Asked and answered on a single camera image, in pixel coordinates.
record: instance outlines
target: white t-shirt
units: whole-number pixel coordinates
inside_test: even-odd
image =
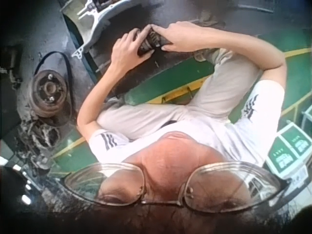
[[[251,92],[242,117],[235,124],[221,124],[198,116],[167,125],[130,142],[123,134],[97,130],[90,138],[93,154],[102,163],[117,163],[146,148],[168,132],[183,132],[197,142],[218,150],[227,160],[262,166],[274,142],[284,99],[284,89],[272,80],[259,81]]]

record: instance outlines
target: eyeglasses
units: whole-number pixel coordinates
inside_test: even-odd
[[[151,199],[145,181],[143,171],[135,165],[95,163],[66,176],[63,185],[75,197],[105,206],[165,204],[204,213],[227,213],[264,202],[273,206],[291,183],[291,179],[283,180],[263,168],[237,161],[199,167],[172,201]]]

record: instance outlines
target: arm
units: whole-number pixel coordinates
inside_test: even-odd
[[[264,71],[261,79],[269,79],[286,85],[284,54],[273,45],[244,34],[231,33],[213,28],[204,28],[189,22],[177,22],[153,29],[171,41],[162,47],[165,51],[193,52],[207,48],[225,48],[246,56]]]
[[[111,65],[105,75],[93,88],[83,102],[77,118],[78,130],[87,141],[92,134],[101,129],[96,119],[101,111],[102,104],[111,89],[125,74],[151,57],[153,51],[139,57],[137,50],[149,33],[151,26],[142,30],[137,39],[133,41],[138,29],[126,33],[118,39],[113,46]]]

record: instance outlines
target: green floor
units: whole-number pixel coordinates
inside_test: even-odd
[[[280,31],[269,35],[261,35],[259,37],[274,44],[283,52],[311,47],[311,31],[309,29]],[[283,110],[286,110],[287,113],[281,118],[280,127],[286,124],[286,120],[295,121],[299,124],[302,119],[301,111],[305,110],[312,103],[312,96],[310,95],[298,105],[297,110],[293,108],[288,111],[289,107],[291,108],[294,103],[298,102],[303,96],[306,96],[311,92],[311,63],[311,53],[287,58],[288,79],[283,105]],[[140,84],[138,87],[127,93],[125,96],[126,101],[131,105],[150,101],[182,85],[207,76],[212,72],[213,67],[208,62],[199,63],[194,59],[189,59]],[[172,101],[176,102],[186,98],[189,97],[186,95]],[[243,104],[244,102],[233,110],[230,116],[231,121],[235,122],[240,117],[240,110]],[[67,139],[57,147],[55,152],[59,152],[80,137],[80,134],[76,130],[73,130]],[[68,172],[76,171],[96,161],[97,160],[92,155],[88,145],[84,142],[56,157],[55,165],[52,168],[50,175],[62,177]]]

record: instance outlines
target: hand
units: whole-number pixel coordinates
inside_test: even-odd
[[[137,28],[124,34],[122,38],[119,38],[113,46],[110,67],[125,75],[128,71],[149,59],[154,51],[150,51],[141,57],[137,55],[137,51],[150,30],[151,26],[147,25],[135,40],[134,37],[138,31]]]
[[[203,28],[186,21],[172,23],[168,28],[157,25],[152,25],[152,28],[172,43],[164,45],[161,49],[176,52],[193,52],[208,48],[207,35],[215,30],[213,28]]]

